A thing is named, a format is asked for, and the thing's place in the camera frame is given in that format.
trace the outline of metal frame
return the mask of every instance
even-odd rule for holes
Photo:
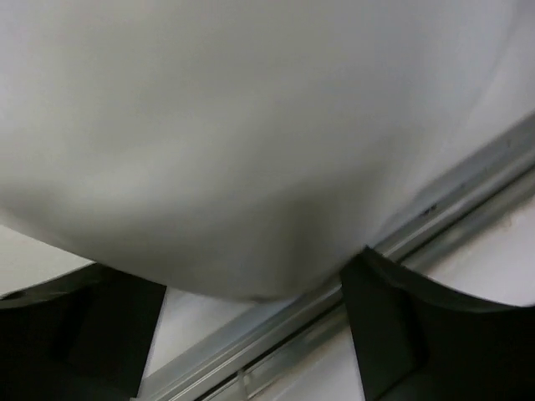
[[[394,233],[370,245],[391,260],[423,271],[534,193],[535,116],[531,116],[430,185],[389,224]],[[448,231],[452,227],[455,235]],[[290,305],[253,308],[146,378],[141,399],[240,399],[223,398],[242,393],[234,391],[233,383],[243,387],[249,378],[245,374],[241,383],[238,372],[254,361],[260,363],[258,359],[276,344],[340,303],[340,285],[334,279]],[[256,393],[250,387],[249,398]]]

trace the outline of white surface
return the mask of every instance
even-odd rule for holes
[[[192,292],[304,291],[535,109],[534,8],[2,2],[3,219]]]
[[[446,258],[430,276],[479,297],[533,304],[534,232],[535,200]],[[318,350],[255,400],[364,401],[350,332]]]
[[[145,377],[254,306],[168,290]]]
[[[0,297],[46,282],[89,261],[0,226]]]

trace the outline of white sheet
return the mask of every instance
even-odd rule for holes
[[[535,109],[533,2],[0,8],[3,221],[192,292],[315,286]]]

